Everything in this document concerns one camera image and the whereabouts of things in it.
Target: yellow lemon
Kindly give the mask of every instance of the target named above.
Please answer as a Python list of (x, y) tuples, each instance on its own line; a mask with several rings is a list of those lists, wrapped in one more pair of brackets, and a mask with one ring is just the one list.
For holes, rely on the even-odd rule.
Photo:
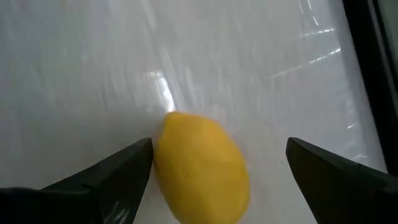
[(215, 121), (167, 114), (154, 157), (160, 189), (181, 223), (233, 224), (247, 210), (243, 156)]

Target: black frame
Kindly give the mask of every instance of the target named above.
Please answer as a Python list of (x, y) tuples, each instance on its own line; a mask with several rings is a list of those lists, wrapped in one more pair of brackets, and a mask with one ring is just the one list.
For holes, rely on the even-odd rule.
[(379, 2), (342, 1), (387, 170), (398, 176), (398, 82)]

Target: lemon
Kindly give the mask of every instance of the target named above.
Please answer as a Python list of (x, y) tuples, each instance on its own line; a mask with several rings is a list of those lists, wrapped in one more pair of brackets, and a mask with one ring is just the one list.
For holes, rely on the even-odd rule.
[(154, 160), (160, 189), (181, 223), (232, 224), (247, 210), (243, 156), (217, 122), (167, 114)]

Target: white surface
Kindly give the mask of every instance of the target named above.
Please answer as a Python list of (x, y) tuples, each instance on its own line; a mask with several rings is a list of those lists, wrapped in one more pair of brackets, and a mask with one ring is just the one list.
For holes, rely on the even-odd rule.
[[(289, 136), (385, 170), (339, 1), (3, 0), (0, 26), (2, 187), (72, 175), (174, 108), (240, 145), (241, 223), (315, 223)], [(135, 223), (175, 223), (153, 177)]]

